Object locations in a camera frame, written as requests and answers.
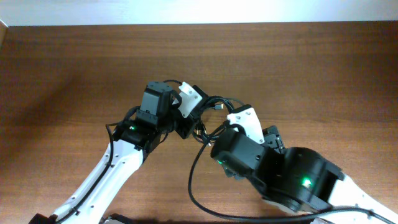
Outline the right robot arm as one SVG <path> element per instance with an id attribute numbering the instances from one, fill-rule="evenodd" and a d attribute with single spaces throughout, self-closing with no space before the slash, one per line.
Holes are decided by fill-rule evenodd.
<path id="1" fill-rule="evenodd" d="M 395 212 L 360 189 L 337 165 L 312 149 L 286 148 L 275 126 L 262 129 L 251 105 L 232 110 L 226 125 L 211 158 L 228 177 L 247 179 L 266 203 L 291 214 L 354 208 L 321 216 L 331 223 L 380 223 L 359 212 L 361 208 L 397 223 Z"/>

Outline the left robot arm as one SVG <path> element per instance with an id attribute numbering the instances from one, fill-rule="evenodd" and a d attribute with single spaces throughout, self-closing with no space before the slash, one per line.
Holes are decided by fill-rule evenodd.
<path id="1" fill-rule="evenodd" d="M 168 80 L 148 83 L 140 105 L 121 121 L 106 125 L 108 147 L 79 188 L 51 216 L 37 213 L 30 222 L 100 223 L 121 187 L 166 135 L 174 131 L 182 139 L 191 135 L 207 99 L 198 86 L 186 82 L 177 90 Z"/>

